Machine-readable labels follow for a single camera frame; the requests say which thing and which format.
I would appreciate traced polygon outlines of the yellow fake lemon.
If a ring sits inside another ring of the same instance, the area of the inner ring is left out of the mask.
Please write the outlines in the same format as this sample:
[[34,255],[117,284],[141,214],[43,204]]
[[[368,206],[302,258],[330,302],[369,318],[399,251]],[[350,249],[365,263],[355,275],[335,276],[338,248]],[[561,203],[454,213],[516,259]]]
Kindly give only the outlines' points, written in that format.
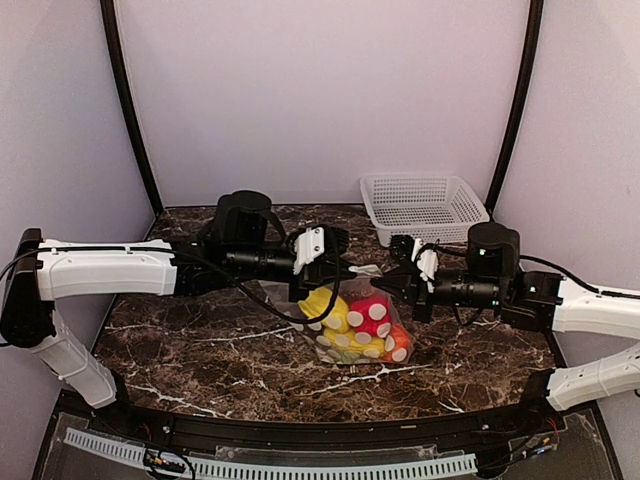
[[[308,319],[316,318],[326,310],[331,296],[332,291],[329,288],[320,287],[311,291],[305,300],[298,301],[297,305]],[[308,327],[314,331],[321,331],[326,327],[338,333],[344,333],[350,329],[347,321],[348,313],[349,305],[338,296],[330,314],[319,322],[308,324]]]

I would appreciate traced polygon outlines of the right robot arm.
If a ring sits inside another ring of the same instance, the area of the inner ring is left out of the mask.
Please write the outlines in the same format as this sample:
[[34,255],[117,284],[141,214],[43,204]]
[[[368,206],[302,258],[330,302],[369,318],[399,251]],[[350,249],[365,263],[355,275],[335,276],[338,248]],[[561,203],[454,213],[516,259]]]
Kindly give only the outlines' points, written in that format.
[[[520,235],[499,223],[473,225],[467,233],[464,269],[439,265],[445,249],[406,235],[390,243],[396,268],[373,285],[403,301],[417,321],[427,322],[436,306],[493,311],[514,329],[543,334],[590,332],[639,337],[639,294],[588,284],[568,270],[541,260],[540,271],[521,267]],[[521,434],[534,432],[549,408],[576,405],[639,389],[639,348],[632,346],[576,367],[533,373],[510,413]]]

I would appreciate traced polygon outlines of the polka dot zip bag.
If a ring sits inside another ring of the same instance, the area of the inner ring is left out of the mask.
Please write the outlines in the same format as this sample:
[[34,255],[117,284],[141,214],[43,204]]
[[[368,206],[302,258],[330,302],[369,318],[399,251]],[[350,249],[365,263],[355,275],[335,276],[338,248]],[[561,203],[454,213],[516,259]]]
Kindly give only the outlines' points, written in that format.
[[321,321],[296,324],[294,329],[325,363],[406,363],[413,353],[411,335],[391,296],[372,284],[382,271],[373,264],[352,271],[356,276],[340,283],[331,313]]

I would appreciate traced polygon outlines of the red fake pepper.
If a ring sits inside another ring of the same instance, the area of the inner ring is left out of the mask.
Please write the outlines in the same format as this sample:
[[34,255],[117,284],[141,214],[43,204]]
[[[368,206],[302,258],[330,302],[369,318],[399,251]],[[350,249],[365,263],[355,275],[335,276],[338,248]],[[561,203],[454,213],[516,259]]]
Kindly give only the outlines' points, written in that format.
[[350,305],[347,321],[355,332],[385,338],[392,326],[390,302],[383,296],[371,296]]

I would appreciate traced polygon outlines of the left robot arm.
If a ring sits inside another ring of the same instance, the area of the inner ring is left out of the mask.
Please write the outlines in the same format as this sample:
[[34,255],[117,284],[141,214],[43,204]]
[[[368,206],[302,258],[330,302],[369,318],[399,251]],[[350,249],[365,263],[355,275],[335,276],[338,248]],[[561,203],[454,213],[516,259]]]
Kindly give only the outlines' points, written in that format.
[[103,366],[56,312],[61,298],[122,293],[194,297],[235,287],[256,303],[246,282],[287,286],[291,301],[330,286],[326,306],[310,318],[326,319],[342,281],[355,277],[343,256],[349,234],[317,225],[286,233],[266,195],[240,190],[219,198],[214,218],[186,240],[82,244],[23,232],[14,259],[2,270],[2,346],[27,349],[76,390],[120,436],[141,427],[126,401],[122,380]]

